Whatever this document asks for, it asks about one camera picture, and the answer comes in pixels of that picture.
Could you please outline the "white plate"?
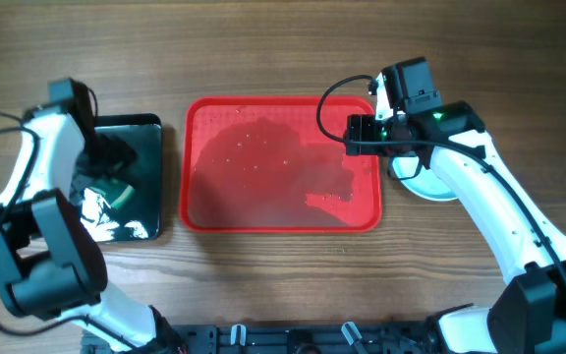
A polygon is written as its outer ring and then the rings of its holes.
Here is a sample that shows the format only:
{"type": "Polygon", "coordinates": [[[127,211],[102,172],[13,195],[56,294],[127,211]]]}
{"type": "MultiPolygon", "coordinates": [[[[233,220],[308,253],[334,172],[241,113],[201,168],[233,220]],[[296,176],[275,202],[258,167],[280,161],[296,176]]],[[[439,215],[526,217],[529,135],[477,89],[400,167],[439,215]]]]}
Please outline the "white plate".
{"type": "Polygon", "coordinates": [[[424,168],[416,156],[393,157],[388,165],[388,176],[420,198],[433,202],[457,199],[456,194],[430,169],[424,168]]]}

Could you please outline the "green yellow sponge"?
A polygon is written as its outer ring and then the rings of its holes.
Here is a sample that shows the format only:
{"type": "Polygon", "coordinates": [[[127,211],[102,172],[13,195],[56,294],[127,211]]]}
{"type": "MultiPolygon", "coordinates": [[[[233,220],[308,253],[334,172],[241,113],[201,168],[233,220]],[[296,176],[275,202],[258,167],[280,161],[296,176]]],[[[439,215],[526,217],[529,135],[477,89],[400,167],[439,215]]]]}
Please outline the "green yellow sponge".
{"type": "Polygon", "coordinates": [[[134,187],[115,178],[97,179],[89,188],[115,209],[121,208],[135,193],[134,187]]]}

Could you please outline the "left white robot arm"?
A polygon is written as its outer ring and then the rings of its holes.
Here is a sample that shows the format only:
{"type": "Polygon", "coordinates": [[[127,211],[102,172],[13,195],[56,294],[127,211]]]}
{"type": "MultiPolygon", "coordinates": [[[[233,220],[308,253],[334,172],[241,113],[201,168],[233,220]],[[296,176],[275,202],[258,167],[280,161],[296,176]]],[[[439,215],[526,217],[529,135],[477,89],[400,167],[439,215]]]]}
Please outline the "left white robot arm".
{"type": "Polygon", "coordinates": [[[14,121],[22,144],[0,194],[0,300],[44,329],[73,323],[116,352],[177,353],[180,335],[108,279],[103,238],[160,229],[162,130],[151,113],[101,116],[60,98],[14,121]]]}

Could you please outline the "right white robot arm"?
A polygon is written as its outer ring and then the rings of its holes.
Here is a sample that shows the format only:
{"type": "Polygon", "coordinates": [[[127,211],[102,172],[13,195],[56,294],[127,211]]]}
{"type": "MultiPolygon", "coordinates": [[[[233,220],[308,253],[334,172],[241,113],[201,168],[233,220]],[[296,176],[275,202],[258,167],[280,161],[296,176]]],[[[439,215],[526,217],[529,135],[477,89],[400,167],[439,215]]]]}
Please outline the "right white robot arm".
{"type": "Polygon", "coordinates": [[[412,152],[463,205],[506,284],[489,308],[430,318],[441,353],[566,353],[566,236],[499,157],[484,122],[459,101],[388,119],[352,115],[349,155],[412,152]]]}

